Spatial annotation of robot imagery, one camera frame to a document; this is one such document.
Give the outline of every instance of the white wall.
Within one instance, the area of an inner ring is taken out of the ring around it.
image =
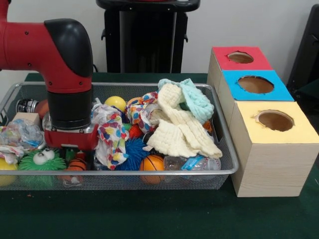
[[[202,0],[188,14],[188,38],[182,71],[207,72],[211,46],[260,46],[286,82],[312,5],[318,0]],[[44,21],[68,17],[87,29],[94,63],[106,70],[104,11],[95,0],[13,0],[9,21]],[[0,72],[0,99],[10,85],[25,79],[27,72]]]

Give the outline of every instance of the blue lid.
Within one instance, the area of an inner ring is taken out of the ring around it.
[[[238,101],[294,101],[285,84],[275,71],[223,71],[226,83],[235,100]],[[245,77],[262,78],[273,85],[268,93],[251,93],[246,91],[238,81]]]

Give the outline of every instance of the cream knitted cloth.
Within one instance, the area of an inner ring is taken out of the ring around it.
[[[185,98],[180,87],[163,85],[158,96],[162,112],[157,112],[151,118],[151,123],[158,123],[159,126],[147,145],[175,157],[195,157],[198,153],[206,157],[221,157],[222,152],[207,136],[200,122],[191,112],[179,107],[183,102]]]

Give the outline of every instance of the red robot arm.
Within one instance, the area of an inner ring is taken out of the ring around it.
[[[53,147],[95,147],[91,124],[93,57],[88,34],[72,19],[7,22],[9,0],[0,0],[0,69],[35,70],[45,80]]]

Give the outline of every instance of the round hole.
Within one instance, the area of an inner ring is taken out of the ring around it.
[[[263,77],[244,76],[238,80],[238,84],[250,93],[265,94],[274,90],[274,85]]]
[[[258,115],[258,122],[272,130],[285,132],[294,126],[294,120],[280,111],[264,111]]]
[[[240,51],[230,53],[227,57],[229,60],[239,64],[248,64],[254,61],[254,58],[251,55]]]

